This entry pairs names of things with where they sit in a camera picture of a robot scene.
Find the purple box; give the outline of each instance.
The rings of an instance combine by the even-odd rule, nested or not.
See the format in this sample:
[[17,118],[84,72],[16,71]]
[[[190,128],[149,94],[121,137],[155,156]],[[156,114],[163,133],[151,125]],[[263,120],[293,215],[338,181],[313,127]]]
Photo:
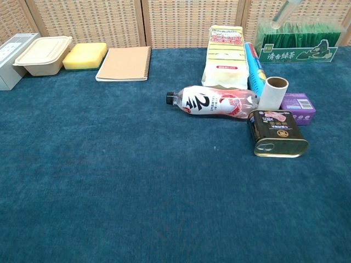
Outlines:
[[316,112],[304,93],[286,93],[280,108],[291,111],[297,125],[308,125]]

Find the kraft notebook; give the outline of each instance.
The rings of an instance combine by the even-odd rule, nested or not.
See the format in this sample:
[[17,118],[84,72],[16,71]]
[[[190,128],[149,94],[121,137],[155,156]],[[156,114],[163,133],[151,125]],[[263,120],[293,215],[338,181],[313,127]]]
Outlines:
[[97,81],[145,81],[151,47],[110,48],[95,79]]

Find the black bottle cap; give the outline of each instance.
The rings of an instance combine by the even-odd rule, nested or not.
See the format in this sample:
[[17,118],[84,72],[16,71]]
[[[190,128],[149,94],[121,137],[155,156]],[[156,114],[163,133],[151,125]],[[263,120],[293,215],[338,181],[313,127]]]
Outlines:
[[167,92],[166,103],[173,105],[174,92]]

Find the white roll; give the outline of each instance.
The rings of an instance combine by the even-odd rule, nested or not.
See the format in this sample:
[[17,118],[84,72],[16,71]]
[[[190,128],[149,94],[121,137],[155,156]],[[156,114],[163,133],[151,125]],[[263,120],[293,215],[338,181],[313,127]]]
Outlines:
[[269,77],[265,81],[262,95],[259,99],[259,110],[278,110],[286,93],[289,82],[281,77]]

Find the can pull tab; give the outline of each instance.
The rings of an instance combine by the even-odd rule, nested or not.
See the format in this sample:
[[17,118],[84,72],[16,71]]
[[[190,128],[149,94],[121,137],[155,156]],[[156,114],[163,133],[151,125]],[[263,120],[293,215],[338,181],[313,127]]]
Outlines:
[[257,145],[256,148],[260,151],[271,151],[274,148],[274,144],[260,144]]

